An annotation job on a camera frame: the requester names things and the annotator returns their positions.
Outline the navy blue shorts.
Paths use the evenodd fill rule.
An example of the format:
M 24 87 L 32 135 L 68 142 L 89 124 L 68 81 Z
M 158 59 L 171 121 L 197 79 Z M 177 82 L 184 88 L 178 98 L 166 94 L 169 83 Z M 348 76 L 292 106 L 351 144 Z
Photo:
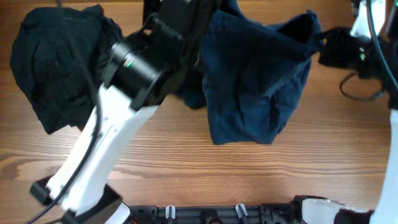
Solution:
M 298 105 L 320 31 L 313 11 L 265 26 L 236 1 L 224 1 L 201 42 L 198 65 L 175 94 L 193 110 L 207 109 L 214 144 L 271 144 Z

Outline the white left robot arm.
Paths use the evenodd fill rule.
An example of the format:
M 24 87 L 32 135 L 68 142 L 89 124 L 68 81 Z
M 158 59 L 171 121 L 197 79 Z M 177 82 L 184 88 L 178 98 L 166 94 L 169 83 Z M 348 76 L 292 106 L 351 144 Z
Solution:
M 128 142 L 199 61 L 203 35 L 220 1 L 163 0 L 142 27 L 115 43 L 92 89 L 95 107 L 61 168 L 31 194 L 60 223 L 130 223 L 131 211 L 108 179 Z

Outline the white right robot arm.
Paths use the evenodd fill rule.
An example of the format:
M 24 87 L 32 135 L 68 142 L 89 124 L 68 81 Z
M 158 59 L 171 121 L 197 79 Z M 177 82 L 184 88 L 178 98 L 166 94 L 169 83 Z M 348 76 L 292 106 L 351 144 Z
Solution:
M 284 136 L 288 177 L 274 200 L 316 195 L 356 208 L 375 208 L 385 178 L 391 143 L 389 95 L 351 100 L 338 85 L 348 71 L 311 67 L 308 83 Z

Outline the black garment with logo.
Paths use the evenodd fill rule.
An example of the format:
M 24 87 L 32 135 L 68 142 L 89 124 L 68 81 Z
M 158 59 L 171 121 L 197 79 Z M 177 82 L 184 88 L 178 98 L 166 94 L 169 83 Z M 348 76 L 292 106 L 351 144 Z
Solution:
M 109 51 L 122 37 L 99 4 L 81 11 L 39 7 L 25 16 L 10 67 L 47 134 L 86 124 L 94 103 L 81 69 L 100 86 Z

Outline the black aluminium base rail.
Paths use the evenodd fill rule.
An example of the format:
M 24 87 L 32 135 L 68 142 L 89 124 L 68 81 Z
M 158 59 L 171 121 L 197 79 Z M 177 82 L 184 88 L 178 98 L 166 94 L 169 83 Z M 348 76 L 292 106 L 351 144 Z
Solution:
M 222 223 L 292 224 L 302 223 L 301 216 L 290 203 L 249 206 L 238 204 L 229 207 L 156 207 L 131 206 L 130 223 L 207 223 L 217 218 Z

